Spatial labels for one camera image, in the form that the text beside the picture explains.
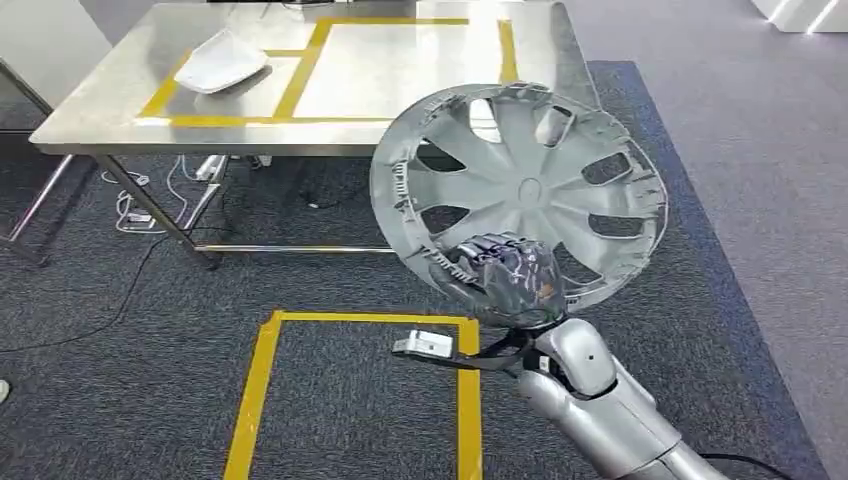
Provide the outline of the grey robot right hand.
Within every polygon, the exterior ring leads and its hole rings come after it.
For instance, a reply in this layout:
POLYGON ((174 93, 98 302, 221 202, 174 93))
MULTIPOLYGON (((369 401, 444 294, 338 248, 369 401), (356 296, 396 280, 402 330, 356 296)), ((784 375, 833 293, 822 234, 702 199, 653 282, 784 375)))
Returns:
POLYGON ((566 316, 565 282, 542 242, 512 232, 475 235, 442 257, 429 265, 434 283, 485 325, 533 330, 566 316))

